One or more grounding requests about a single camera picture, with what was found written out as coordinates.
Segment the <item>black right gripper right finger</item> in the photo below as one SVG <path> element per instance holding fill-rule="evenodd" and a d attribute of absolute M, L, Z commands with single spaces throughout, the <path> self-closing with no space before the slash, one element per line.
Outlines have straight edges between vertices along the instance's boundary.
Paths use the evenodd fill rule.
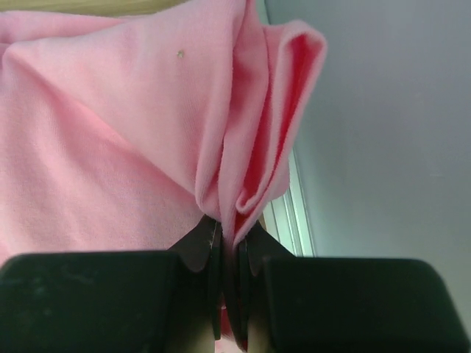
<path fill-rule="evenodd" d="M 415 259 L 297 257 L 260 225 L 224 250 L 222 287 L 249 352 L 457 352 L 443 279 Z"/>

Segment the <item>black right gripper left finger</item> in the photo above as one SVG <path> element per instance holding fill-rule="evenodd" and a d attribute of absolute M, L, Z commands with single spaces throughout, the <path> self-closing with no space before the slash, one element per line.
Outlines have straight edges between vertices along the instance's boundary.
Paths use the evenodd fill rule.
<path fill-rule="evenodd" d="M 1 267 L 3 352 L 213 352 L 222 228 L 165 251 L 22 254 Z"/>

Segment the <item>pink t shirt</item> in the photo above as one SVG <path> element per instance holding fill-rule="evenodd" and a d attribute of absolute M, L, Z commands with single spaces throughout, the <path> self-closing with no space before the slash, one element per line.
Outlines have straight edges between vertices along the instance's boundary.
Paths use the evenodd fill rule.
<path fill-rule="evenodd" d="M 326 54 L 253 1 L 1 14 L 1 258 L 164 249 L 204 215 L 235 246 L 288 188 Z"/>

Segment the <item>aluminium frame post right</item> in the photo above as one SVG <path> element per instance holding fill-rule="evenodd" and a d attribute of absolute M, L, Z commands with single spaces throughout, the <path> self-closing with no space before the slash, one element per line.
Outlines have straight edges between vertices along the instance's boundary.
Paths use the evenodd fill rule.
<path fill-rule="evenodd" d="M 267 231 L 298 257 L 315 257 L 307 207 L 302 190 L 295 151 L 289 156 L 289 187 L 263 211 Z"/>

